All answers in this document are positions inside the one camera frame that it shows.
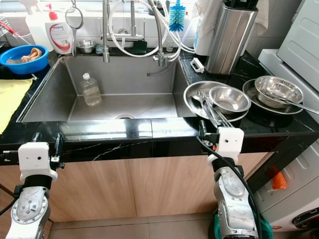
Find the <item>kitchen counter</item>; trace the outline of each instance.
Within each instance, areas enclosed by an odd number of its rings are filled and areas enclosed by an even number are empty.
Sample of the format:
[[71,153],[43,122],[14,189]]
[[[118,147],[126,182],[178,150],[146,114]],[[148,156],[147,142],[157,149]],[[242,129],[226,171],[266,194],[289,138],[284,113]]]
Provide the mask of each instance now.
[[[57,55],[50,53],[49,64],[52,66],[56,60]],[[191,60],[191,55],[181,54],[188,84],[211,80],[241,89],[247,80],[268,74],[247,52],[241,57],[234,74],[228,77],[197,74],[190,66]],[[49,69],[48,65],[35,74],[38,80],[33,82],[1,135],[1,152],[17,150],[22,143],[29,142],[35,132],[41,133],[41,141],[52,145],[57,133],[61,132],[64,135],[63,162],[203,154],[195,139],[198,117],[16,122]],[[30,78],[14,75],[5,67],[0,68],[0,74],[2,79]],[[275,152],[248,180],[253,191],[273,177],[266,173],[267,169],[282,170],[319,137],[319,124],[307,112],[274,116],[252,105],[247,116],[234,125],[245,132],[242,153]],[[215,129],[208,127],[208,131],[215,132]],[[16,158],[6,157],[5,160],[3,155],[0,157],[0,165],[15,164]]]

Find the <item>stainless steel sink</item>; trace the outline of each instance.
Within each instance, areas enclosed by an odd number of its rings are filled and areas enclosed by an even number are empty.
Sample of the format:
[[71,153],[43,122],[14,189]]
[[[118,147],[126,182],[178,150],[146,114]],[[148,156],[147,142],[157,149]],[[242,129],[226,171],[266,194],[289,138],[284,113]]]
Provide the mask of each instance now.
[[[102,102],[92,107],[86,105],[79,87],[85,72],[98,81],[102,95]],[[193,116],[183,101],[186,87],[179,61],[163,68],[150,57],[112,57],[104,64],[97,56],[64,56],[52,67],[18,121]]]

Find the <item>backsplash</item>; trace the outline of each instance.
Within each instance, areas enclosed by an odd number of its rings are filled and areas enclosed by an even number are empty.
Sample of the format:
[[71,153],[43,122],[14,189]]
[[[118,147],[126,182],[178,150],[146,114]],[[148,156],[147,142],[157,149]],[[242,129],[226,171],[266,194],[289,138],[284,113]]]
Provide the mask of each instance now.
[[[250,54],[252,54],[255,58],[257,58],[262,49],[279,48],[289,31],[289,28],[292,24],[292,18],[295,15],[296,10],[298,9],[301,1],[302,0],[269,0],[268,30],[261,37],[258,36],[256,31],[253,30],[247,44],[247,51]],[[145,41],[148,43],[148,47],[156,47],[158,45],[158,39],[154,17],[145,13],[136,13],[135,15],[137,34],[145,35]],[[102,13],[86,12],[85,16],[86,17],[84,18],[84,25],[77,32],[77,41],[83,39],[92,39],[97,43],[102,44]],[[8,17],[8,21],[11,27],[15,31],[20,32],[21,35],[28,34],[28,28],[23,16],[10,16]],[[185,31],[180,32],[179,34],[182,39],[189,24],[191,24],[191,30],[189,31],[189,34],[184,41],[184,44],[186,44],[189,47],[192,47],[197,28],[197,21],[195,19],[191,21],[190,18],[187,18],[185,20]],[[130,33],[130,25],[130,13],[125,12],[115,14],[115,17],[113,18],[113,28],[115,33],[117,33],[120,28],[125,28]],[[9,33],[6,35],[6,37],[12,46],[21,44]],[[27,37],[27,40],[31,43],[33,42],[30,35]],[[115,47],[112,41],[109,41],[109,45],[111,47]],[[132,42],[125,43],[126,47],[130,47],[132,45]]]

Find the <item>dish rack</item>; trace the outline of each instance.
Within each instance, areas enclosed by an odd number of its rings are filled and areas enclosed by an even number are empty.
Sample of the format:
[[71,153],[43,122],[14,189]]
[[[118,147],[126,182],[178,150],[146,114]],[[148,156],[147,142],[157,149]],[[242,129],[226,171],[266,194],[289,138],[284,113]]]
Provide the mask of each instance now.
[[[7,26],[10,26],[10,24],[9,24],[9,22],[8,22],[6,17],[0,16],[0,21],[2,21]],[[0,26],[0,48],[5,46],[6,44],[9,44],[9,42],[7,41],[7,39],[5,37],[5,34],[7,32],[8,31],[4,27]]]

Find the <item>white label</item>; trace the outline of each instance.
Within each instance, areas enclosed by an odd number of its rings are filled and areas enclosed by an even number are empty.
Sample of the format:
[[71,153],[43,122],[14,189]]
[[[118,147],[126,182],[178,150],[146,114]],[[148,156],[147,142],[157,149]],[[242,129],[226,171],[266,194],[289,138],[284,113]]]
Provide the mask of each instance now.
[[63,24],[58,23],[50,27],[50,36],[53,44],[57,46],[62,52],[69,52],[71,49],[71,43],[68,40],[68,29]]

